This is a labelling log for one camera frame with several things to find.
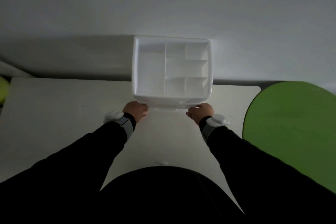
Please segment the person's left hand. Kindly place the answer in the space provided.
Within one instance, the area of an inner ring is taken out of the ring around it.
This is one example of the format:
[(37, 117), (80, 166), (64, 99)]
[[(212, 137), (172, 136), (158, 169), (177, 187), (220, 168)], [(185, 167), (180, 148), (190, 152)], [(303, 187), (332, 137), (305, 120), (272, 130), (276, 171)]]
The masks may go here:
[(127, 103), (123, 108), (123, 113), (132, 115), (135, 120), (135, 124), (145, 119), (149, 113), (149, 107), (146, 104), (139, 104), (137, 101)]

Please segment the person's right hand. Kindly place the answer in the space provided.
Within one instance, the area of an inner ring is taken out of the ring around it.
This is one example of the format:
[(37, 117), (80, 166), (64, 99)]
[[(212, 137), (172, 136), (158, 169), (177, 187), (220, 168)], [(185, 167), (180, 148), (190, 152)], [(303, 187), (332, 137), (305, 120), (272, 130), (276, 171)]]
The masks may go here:
[(208, 103), (200, 103), (196, 107), (190, 107), (186, 115), (191, 118), (197, 125), (205, 117), (212, 117), (214, 115), (213, 107)]

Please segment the white plastic drawer organizer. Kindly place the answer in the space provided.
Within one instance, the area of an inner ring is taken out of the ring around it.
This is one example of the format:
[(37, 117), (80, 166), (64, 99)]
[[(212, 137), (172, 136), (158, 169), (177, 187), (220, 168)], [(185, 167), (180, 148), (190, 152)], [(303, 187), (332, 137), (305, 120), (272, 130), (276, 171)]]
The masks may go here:
[(213, 85), (210, 39), (135, 36), (132, 94), (138, 103), (162, 110), (196, 107)]

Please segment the person's right forearm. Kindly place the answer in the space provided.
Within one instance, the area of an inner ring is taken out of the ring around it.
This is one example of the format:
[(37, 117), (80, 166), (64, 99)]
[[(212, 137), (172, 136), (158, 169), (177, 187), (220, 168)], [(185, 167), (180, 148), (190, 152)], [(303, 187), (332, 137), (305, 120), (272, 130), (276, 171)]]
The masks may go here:
[(252, 223), (336, 224), (336, 193), (225, 126), (199, 128), (233, 196)]

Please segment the person's left forearm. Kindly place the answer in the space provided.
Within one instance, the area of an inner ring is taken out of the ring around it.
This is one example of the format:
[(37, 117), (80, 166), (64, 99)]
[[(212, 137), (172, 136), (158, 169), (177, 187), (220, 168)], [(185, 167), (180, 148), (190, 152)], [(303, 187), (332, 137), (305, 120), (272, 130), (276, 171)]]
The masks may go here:
[[(135, 129), (132, 115), (124, 113)], [(103, 124), (71, 145), (0, 183), (4, 218), (67, 218), (91, 208), (114, 158), (127, 142), (116, 122)]]

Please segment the white right wrist tracker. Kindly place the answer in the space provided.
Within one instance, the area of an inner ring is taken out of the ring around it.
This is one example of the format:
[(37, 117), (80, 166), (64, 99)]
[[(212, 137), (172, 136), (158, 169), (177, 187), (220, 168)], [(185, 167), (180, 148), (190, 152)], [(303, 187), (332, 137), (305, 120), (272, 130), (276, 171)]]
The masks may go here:
[(208, 138), (215, 128), (226, 127), (229, 124), (230, 122), (228, 119), (221, 114), (214, 114), (212, 117), (208, 118), (206, 120), (206, 125), (201, 130), (201, 134), (205, 143), (208, 145)]

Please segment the white wrist tracker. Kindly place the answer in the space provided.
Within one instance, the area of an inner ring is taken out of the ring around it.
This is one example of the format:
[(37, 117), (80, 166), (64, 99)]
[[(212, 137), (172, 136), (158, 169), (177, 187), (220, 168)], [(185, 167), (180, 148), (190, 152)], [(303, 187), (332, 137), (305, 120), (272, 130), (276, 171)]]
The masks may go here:
[(127, 135), (127, 141), (130, 139), (133, 133), (133, 125), (129, 118), (126, 118), (124, 116), (124, 113), (121, 111), (113, 110), (109, 113), (107, 113), (104, 116), (103, 124), (107, 124), (110, 122), (115, 122), (119, 124), (121, 128), (124, 129), (126, 135)]
[(205, 143), (208, 145), (208, 138), (215, 128), (226, 127), (229, 124), (230, 122), (228, 119), (221, 114), (214, 114), (212, 117), (208, 118), (206, 120), (206, 125), (201, 130), (201, 134)]

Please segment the white left wrist tracker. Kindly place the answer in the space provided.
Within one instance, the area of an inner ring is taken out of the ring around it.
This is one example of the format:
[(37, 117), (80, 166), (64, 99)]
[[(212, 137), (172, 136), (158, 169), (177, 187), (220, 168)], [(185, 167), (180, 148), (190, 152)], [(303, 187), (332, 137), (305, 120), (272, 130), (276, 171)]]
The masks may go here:
[(124, 116), (124, 113), (121, 111), (113, 110), (109, 113), (107, 113), (104, 116), (103, 124), (107, 124), (110, 122), (115, 122), (119, 124), (121, 128), (124, 129), (126, 135), (127, 135), (127, 141), (130, 139), (133, 133), (133, 125), (129, 118), (126, 118)]

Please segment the person's black clothed torso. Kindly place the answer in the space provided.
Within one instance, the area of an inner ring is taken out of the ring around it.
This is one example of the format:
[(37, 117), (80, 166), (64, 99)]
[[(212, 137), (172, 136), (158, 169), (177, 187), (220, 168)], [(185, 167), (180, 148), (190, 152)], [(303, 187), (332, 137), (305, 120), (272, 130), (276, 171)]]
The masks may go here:
[(146, 167), (121, 175), (100, 192), (96, 217), (125, 224), (246, 224), (212, 180), (180, 167)]

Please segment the green round table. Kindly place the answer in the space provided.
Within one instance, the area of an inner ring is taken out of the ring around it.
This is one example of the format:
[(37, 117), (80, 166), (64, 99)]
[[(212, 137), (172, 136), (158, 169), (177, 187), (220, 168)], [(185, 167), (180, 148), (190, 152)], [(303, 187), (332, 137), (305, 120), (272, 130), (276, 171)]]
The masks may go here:
[(336, 95), (280, 82), (250, 104), (243, 138), (336, 193)]

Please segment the yellow-green object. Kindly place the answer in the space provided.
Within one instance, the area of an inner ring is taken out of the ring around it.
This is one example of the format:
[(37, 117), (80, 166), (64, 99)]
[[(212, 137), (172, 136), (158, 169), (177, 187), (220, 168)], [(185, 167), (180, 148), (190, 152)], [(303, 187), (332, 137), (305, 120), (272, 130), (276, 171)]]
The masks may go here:
[(10, 82), (0, 76), (0, 105), (3, 105), (9, 92)]

